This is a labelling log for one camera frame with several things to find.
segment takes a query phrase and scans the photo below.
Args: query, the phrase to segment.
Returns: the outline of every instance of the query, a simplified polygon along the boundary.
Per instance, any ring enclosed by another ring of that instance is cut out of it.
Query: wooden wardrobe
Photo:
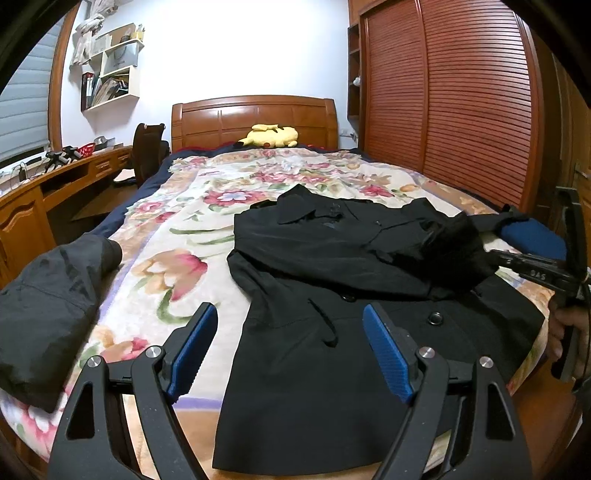
[[[528,27],[501,0],[360,3],[359,146],[531,211],[543,102]]]

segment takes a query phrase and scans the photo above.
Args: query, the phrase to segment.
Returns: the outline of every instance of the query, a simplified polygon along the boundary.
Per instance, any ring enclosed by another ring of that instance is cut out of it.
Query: window
[[[49,80],[62,23],[44,35],[0,93],[0,171],[49,145]]]

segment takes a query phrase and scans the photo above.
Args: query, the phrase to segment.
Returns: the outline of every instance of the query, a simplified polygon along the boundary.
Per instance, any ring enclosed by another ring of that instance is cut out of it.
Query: floral blanket
[[[61,413],[85,361],[102,355],[108,362],[135,358],[148,345],[162,345],[184,325],[201,302],[213,303],[219,328],[188,395],[174,406],[193,451],[210,478],[240,475],[214,471],[212,455],[217,419],[240,339],[249,300],[233,282],[226,256],[233,248],[233,216],[255,202],[275,199],[297,183],[332,197],[371,199],[401,207],[426,197],[453,216],[491,210],[477,200],[424,176],[382,163],[368,163],[348,151],[307,149],[248,150],[213,158],[175,160],[173,175],[152,196],[139,200],[112,236],[124,257],[107,279],[98,323],[76,359],[58,409],[48,415],[0,392],[2,413],[19,437],[48,459]],[[485,238],[487,248],[511,249]],[[547,316],[551,292],[500,270],[504,280],[531,299]],[[539,360],[547,339],[545,324],[532,350],[509,383],[513,393]],[[133,397],[125,399],[132,441],[142,471],[158,478],[145,443]],[[430,466],[440,462],[448,435],[437,439]],[[322,477],[369,479],[376,465]]]

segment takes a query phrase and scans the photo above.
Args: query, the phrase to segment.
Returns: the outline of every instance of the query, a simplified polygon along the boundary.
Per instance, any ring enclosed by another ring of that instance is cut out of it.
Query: stuffed toy
[[[242,145],[256,145],[264,148],[295,147],[297,145],[297,131],[292,127],[279,125],[253,125],[252,131],[237,143]]]

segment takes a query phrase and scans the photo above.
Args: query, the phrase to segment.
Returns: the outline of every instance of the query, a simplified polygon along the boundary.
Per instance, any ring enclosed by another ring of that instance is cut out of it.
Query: electrical outlet
[[[348,130],[346,128],[342,128],[341,130],[339,130],[339,136],[345,138],[352,138],[353,140],[357,139],[357,134],[352,130]]]

